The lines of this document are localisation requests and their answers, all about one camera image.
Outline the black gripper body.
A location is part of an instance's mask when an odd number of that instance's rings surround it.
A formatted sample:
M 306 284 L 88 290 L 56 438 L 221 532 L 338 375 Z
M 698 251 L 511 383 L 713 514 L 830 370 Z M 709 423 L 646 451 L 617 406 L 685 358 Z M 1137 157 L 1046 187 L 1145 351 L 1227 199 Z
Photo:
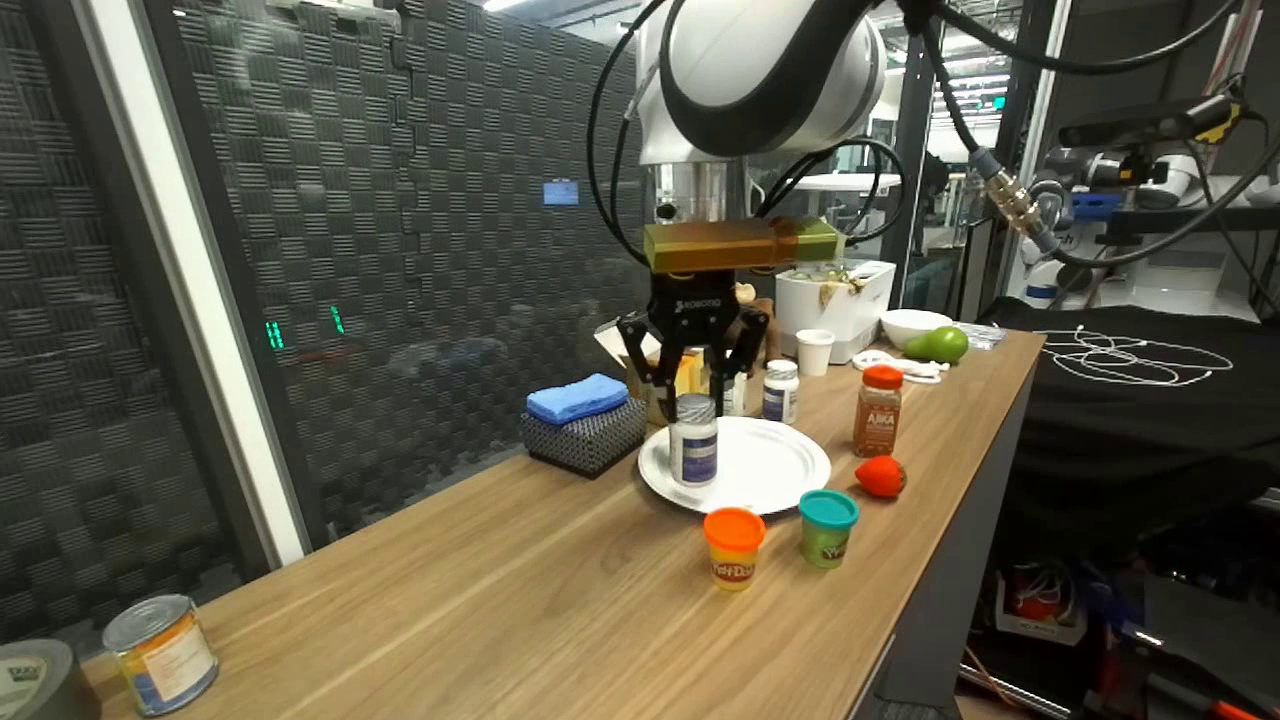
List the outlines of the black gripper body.
M 730 272 L 651 278 L 649 323 L 665 348 L 719 345 L 738 310 L 738 278 Z

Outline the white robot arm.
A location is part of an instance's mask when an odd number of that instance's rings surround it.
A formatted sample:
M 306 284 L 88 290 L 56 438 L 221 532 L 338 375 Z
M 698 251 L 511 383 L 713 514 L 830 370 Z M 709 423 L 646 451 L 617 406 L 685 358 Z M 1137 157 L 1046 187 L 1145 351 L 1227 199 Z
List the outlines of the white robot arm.
M 649 223 L 646 310 L 619 320 L 636 375 L 675 415 L 675 368 L 706 351 L 713 406 L 748 370 L 770 317 L 738 300 L 738 276 L 835 259 L 833 220 L 775 217 L 784 183 L 748 199 L 746 162 L 795 162 L 849 149 L 886 91 L 882 0 L 649 0 L 632 33 Z

